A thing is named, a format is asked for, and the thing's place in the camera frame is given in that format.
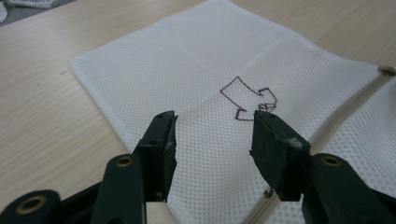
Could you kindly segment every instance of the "zipper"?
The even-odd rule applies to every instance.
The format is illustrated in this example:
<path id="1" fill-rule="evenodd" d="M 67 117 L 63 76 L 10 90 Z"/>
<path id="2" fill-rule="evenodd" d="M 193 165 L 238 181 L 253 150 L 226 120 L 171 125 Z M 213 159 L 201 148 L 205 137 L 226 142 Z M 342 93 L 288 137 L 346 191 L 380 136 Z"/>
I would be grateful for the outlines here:
<path id="1" fill-rule="evenodd" d="M 332 139 L 332 136 L 340 128 L 340 126 L 353 113 L 355 113 L 376 91 L 387 84 L 394 73 L 382 71 L 382 66 L 378 67 L 379 76 L 374 78 L 361 90 L 356 92 L 352 97 L 343 102 L 327 119 L 323 122 L 317 131 L 309 139 L 311 143 L 311 154 L 319 153 Z M 265 220 L 269 217 L 269 213 L 278 205 L 280 200 L 276 194 L 271 197 L 262 196 L 252 212 L 247 216 L 244 223 L 256 223 L 259 220 Z"/>

